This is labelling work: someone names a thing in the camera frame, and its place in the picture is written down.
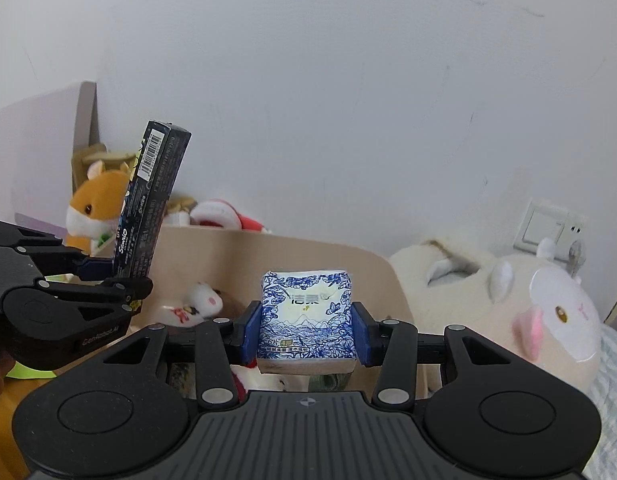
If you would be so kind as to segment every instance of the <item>beige box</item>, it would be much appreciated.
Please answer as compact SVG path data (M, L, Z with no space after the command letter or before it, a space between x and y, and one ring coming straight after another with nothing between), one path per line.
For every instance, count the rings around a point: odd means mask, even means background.
M351 276L352 301L361 301L377 320L391 317L413 322L407 300L391 264L360 248L287 238L249 231L201 226L164 225L160 231L149 276L154 288L143 302L134 328L150 323L151 312L182 301L197 282L227 293L246 306L261 300L262 276L268 270L344 269ZM233 304L230 312L239 315ZM370 398L379 368L357 364L349 390L363 390Z

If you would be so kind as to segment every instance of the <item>barcode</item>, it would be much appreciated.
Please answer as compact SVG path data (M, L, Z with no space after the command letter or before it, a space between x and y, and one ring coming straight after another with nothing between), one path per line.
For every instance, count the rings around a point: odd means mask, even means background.
M148 142L146 143L146 150L144 150L144 155L142 155L142 160L140 162L140 169L138 170L138 176L147 182L153 174L157 153L159 153L159 147L162 145L163 140L164 134L162 132L151 130L148 136Z

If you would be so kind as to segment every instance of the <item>stuffed animal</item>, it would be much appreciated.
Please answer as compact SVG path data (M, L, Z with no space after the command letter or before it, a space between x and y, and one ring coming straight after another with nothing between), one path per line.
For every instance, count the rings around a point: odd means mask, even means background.
M207 283L199 282L183 301L151 309L146 322L189 328L217 316L223 306L220 295Z
M269 231L260 222L244 216L228 202L217 198L200 202L191 210L191 224L224 227L239 231Z
M128 187L128 165L104 169L98 160L88 168L88 179L77 189L66 212L66 244L92 254L114 236Z
M451 240L431 240L397 252L390 262L420 332L467 326L584 391L599 366L599 315L580 279L554 264L545 244L538 253L549 259L496 258ZM435 285L458 270L469 276ZM439 368L425 367L428 388L439 389Z

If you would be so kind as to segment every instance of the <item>tissue pack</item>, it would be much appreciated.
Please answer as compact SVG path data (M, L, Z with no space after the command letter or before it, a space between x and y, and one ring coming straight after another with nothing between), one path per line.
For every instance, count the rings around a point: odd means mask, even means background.
M257 352L263 373L348 373L355 361L347 272L265 274Z

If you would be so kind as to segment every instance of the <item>white plush toy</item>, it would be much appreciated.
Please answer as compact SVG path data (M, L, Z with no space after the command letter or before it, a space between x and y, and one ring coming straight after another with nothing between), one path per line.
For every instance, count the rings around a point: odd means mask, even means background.
M584 391L599 366L600 319L580 279L554 264L553 254L550 243L541 243L537 257L496 258L441 239L390 261L419 332L442 334L462 324ZM470 276L431 283L457 270ZM425 367L428 388L439 389L439 368Z
M152 309L147 322L189 328L212 319L220 313L222 306L220 295L208 283L199 282L191 287L184 301Z

